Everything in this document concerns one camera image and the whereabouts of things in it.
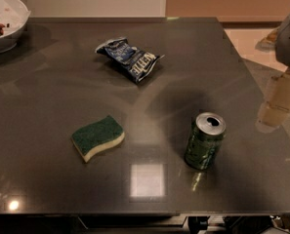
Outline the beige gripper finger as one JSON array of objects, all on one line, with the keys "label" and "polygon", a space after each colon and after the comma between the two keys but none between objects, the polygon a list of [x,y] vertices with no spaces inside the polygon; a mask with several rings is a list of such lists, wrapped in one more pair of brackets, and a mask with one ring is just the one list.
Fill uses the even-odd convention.
[{"label": "beige gripper finger", "polygon": [[276,130],[290,114],[290,68],[269,79],[264,99],[258,112],[256,128],[267,134]]}]

